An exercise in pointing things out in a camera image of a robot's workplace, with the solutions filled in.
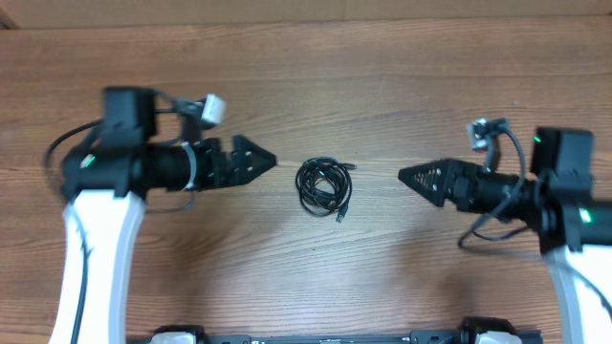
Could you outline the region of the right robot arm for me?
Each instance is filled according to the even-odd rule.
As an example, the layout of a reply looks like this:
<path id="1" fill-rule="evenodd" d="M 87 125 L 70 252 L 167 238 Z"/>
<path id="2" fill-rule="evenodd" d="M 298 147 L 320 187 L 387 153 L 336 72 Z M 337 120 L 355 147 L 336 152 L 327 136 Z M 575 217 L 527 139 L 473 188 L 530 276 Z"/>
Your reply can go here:
<path id="1" fill-rule="evenodd" d="M 452 202 L 477 220 L 458 239 L 472 254 L 502 255 L 491 247 L 527 230 L 538 239 L 538 262 L 556 290 L 566 343 L 611 340 L 611 203 L 592 195 L 588 130 L 538 127 L 530 158 L 506 124 L 468 127 L 483 164 L 431 161 L 399 171 L 398 178 L 431 204 Z"/>

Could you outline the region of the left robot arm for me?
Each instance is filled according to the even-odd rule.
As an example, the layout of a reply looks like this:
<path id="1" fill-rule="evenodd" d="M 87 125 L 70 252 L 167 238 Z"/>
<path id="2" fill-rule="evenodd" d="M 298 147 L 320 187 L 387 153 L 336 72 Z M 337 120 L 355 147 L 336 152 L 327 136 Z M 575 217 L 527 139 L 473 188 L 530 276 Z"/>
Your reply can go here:
<path id="1" fill-rule="evenodd" d="M 102 119 L 83 125 L 87 137 L 61 164 L 59 187 L 66 255 L 53 343 L 124 343 L 133 251 L 149 190 L 200 191 L 240 186 L 274 168 L 276 157 L 242 135 L 226 153 L 203 131 L 218 126 L 226 103 L 215 94 L 199 100 L 116 86 L 102 92 Z M 158 115 L 182 119 L 181 135 L 151 142 Z"/>

